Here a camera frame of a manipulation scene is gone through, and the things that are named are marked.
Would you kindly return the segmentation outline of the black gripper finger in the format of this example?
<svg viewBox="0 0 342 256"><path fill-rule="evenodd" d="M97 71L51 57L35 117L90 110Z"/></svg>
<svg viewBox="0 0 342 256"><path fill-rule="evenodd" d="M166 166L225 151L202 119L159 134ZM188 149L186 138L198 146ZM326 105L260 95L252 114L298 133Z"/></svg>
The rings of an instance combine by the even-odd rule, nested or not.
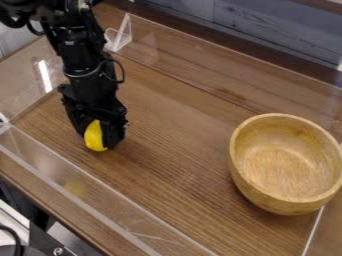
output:
<svg viewBox="0 0 342 256"><path fill-rule="evenodd" d="M103 132L103 145L114 149L126 138L126 129L129 120L125 114L115 112L103 112L101 114L101 127Z"/></svg>
<svg viewBox="0 0 342 256"><path fill-rule="evenodd" d="M90 108L86 106L66 106L66 112L77 133L83 136L86 129L95 120L90 113Z"/></svg>

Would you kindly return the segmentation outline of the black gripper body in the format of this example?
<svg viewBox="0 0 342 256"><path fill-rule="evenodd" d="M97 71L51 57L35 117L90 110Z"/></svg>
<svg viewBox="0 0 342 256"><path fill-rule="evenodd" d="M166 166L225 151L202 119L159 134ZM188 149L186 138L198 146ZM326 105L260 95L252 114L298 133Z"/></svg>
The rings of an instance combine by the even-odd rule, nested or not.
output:
<svg viewBox="0 0 342 256"><path fill-rule="evenodd" d="M86 63L65 63L63 72L70 80L58 88L65 107L86 106L95 119L103 112L127 115L127 108L118 99L117 91L126 80L123 65L109 54L102 54L93 66Z"/></svg>

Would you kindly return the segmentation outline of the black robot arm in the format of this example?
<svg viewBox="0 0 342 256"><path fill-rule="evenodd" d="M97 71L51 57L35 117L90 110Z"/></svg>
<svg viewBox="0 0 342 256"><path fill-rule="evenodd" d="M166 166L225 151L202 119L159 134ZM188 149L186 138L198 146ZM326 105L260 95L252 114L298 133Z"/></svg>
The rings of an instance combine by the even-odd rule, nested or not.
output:
<svg viewBox="0 0 342 256"><path fill-rule="evenodd" d="M105 51L105 30L91 0L0 0L0 23L47 37L69 82L58 87L75 131L89 149L103 152L126 137L127 108L117 97L123 65Z"/></svg>

